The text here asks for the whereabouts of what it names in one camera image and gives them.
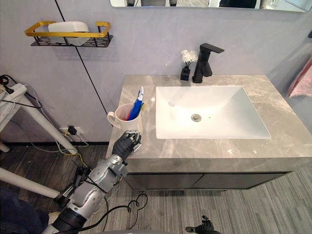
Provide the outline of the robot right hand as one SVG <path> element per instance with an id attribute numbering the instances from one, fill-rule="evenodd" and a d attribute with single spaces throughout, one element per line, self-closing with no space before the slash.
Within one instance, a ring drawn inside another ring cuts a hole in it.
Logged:
<path id="1" fill-rule="evenodd" d="M 213 231 L 214 226 L 208 217 L 202 216 L 202 223 L 196 227 L 186 227 L 185 231 L 188 233 L 207 234 L 208 231 Z"/>

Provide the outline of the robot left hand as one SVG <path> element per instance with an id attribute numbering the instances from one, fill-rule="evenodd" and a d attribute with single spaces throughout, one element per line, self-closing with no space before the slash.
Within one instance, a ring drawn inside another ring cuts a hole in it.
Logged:
<path id="1" fill-rule="evenodd" d="M 131 153 L 141 147 L 141 133 L 138 130 L 127 130 L 113 145 L 112 154 L 125 160 Z"/>

